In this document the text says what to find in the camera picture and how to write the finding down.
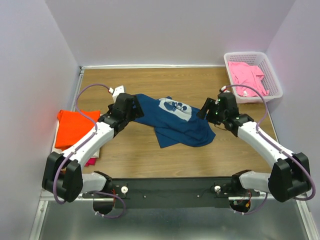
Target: metal frame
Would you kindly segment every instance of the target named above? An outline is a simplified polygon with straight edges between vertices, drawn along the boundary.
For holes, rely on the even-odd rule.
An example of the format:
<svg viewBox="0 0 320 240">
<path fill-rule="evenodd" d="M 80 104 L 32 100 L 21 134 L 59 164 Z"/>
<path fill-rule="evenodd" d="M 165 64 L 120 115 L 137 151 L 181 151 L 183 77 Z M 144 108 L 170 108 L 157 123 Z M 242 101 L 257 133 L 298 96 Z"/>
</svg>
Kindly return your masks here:
<svg viewBox="0 0 320 240">
<path fill-rule="evenodd" d="M 74 94 L 73 102 L 72 102 L 72 108 L 71 110 L 75 110 L 75 102 L 76 102 L 76 96 L 80 92 L 80 87 L 81 83 L 84 77 L 85 69 L 134 69 L 134 68 L 212 68 L 212 67 L 224 67 L 224 65 L 167 65 L 167 64 L 157 64 L 157 65 L 104 65 L 104 66 L 81 66 L 80 67 L 80 74 L 79 74 L 79 79 L 78 83 L 76 86 L 76 91 Z M 267 110 L 268 116 L 271 119 L 271 125 L 273 128 L 273 131 L 275 133 L 275 138 L 276 141 L 279 142 L 277 132 L 272 120 L 272 117 L 270 115 L 269 110 Z M 252 199 L 264 199 L 265 194 L 261 193 L 259 197 L 253 197 Z M 242 197 L 229 197 L 229 200 L 239 200 Z M 42 225 L 45 220 L 45 215 L 48 207 L 48 202 L 49 201 L 54 201 L 54 196 L 52 193 L 42 190 L 40 199 L 39 199 L 39 204 L 38 208 L 36 211 L 35 219 L 33 222 L 33 226 L 31 229 L 31 234 L 30 234 L 30 240 L 38 240 L 41 234 L 41 229 Z M 82 194 L 80 194 L 75 201 L 92 201 L 90 198 L 83 198 Z M 113 201 L 112 198 L 100 198 L 100 199 L 95 199 L 95 201 Z M 304 225 L 304 228 L 307 232 L 309 240 L 319 240 L 320 235 L 317 231 L 314 219 L 312 217 L 311 212 L 309 211 L 309 208 L 307 206 L 307 203 L 305 201 L 298 201 L 296 200 L 302 222 Z"/>
</svg>

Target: folded clothing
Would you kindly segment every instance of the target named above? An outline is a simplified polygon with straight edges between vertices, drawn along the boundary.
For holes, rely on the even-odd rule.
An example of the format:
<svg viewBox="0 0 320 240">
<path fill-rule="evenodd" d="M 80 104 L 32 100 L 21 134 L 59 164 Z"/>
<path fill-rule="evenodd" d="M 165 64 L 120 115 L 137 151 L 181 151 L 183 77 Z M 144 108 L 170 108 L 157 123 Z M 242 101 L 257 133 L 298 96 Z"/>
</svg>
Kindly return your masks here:
<svg viewBox="0 0 320 240">
<path fill-rule="evenodd" d="M 245 62 L 228 62 L 231 77 L 234 84 L 243 84 L 254 88 L 262 96 L 268 96 L 269 90 L 265 90 L 261 83 L 265 75 L 258 66 L 250 66 Z M 258 96 L 256 92 L 243 86 L 237 86 L 236 93 L 242 97 Z"/>
<path fill-rule="evenodd" d="M 137 94 L 144 116 L 137 123 L 153 126 L 161 148 L 182 143 L 192 147 L 207 145 L 215 138 L 207 120 L 196 116 L 198 108 L 172 100 Z"/>
<path fill-rule="evenodd" d="M 100 111 L 82 111 L 84 114 L 98 121 Z M 66 150 L 76 144 L 95 125 L 79 112 L 60 110 L 57 115 L 59 128 L 56 134 L 55 148 Z"/>
<path fill-rule="evenodd" d="M 51 152 L 56 152 L 58 154 L 61 154 L 63 151 L 59 148 L 56 148 L 56 141 L 57 141 L 57 133 L 58 133 L 58 129 L 59 129 L 59 121 L 57 121 L 57 124 L 56 124 L 56 129 L 55 129 L 55 134 L 54 134 L 54 140 L 53 140 L 53 145 L 52 145 L 52 149 L 51 149 Z M 100 154 L 100 149 L 98 149 L 93 155 L 92 155 L 92 158 L 99 158 L 99 154 Z"/>
</svg>

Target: wooden table surface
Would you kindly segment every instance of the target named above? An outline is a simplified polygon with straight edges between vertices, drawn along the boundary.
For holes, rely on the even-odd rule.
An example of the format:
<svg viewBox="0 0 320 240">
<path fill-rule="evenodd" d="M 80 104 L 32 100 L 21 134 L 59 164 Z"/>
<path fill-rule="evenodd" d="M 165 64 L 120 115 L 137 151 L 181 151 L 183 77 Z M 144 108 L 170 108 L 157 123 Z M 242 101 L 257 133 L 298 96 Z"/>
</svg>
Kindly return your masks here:
<svg viewBox="0 0 320 240">
<path fill-rule="evenodd" d="M 201 108 L 207 97 L 216 99 L 219 89 L 228 82 L 224 67 L 86 69 L 80 89 L 94 83 L 113 88 L 124 85 L 129 94 L 143 93 L 155 99 L 171 96 L 176 101 Z M 82 94 L 78 105 L 82 110 L 101 110 L 103 114 L 112 103 L 105 88 L 94 86 Z M 241 113 L 247 113 L 256 122 L 265 112 L 261 103 L 238 106 Z M 230 176 L 246 169 L 271 171 L 247 143 L 229 131 L 210 126 L 216 137 L 206 146 L 190 147 L 179 143 L 160 148 L 153 127 L 131 122 L 100 149 L 95 166 L 85 167 L 83 172 L 101 171 L 113 178 L 161 178 Z M 275 138 L 269 118 L 261 127 Z"/>
</svg>

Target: orange t-shirt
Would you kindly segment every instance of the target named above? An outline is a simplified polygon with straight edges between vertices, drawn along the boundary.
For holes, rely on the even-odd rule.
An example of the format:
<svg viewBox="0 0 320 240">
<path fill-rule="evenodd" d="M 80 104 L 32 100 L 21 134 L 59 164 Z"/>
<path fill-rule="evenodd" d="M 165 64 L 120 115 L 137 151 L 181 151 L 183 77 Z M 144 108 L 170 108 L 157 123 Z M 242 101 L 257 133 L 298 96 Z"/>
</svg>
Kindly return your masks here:
<svg viewBox="0 0 320 240">
<path fill-rule="evenodd" d="M 100 117 L 100 111 L 82 111 L 95 122 Z M 66 150 L 76 144 L 95 125 L 79 112 L 60 110 L 57 115 L 59 128 L 56 134 L 55 148 Z"/>
</svg>

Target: pink cloth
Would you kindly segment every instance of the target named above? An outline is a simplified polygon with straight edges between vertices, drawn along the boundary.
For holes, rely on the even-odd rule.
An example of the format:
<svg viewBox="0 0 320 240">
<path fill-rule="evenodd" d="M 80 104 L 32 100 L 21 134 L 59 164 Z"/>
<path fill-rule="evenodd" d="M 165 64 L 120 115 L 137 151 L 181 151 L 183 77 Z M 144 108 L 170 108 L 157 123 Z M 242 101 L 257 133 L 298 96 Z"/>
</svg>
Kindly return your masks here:
<svg viewBox="0 0 320 240">
<path fill-rule="evenodd" d="M 97 158 L 96 157 L 92 157 L 86 162 L 86 164 L 84 166 L 85 167 L 88 167 L 90 165 L 94 166 L 96 164 L 96 161 L 97 161 Z"/>
<path fill-rule="evenodd" d="M 244 84 L 250 86 L 261 93 L 262 96 L 268 96 L 269 90 L 265 90 L 261 83 L 265 75 L 258 66 L 250 66 L 245 62 L 228 62 L 231 77 L 234 84 Z M 236 93 L 242 97 L 258 96 L 254 91 L 243 86 L 237 86 Z"/>
</svg>

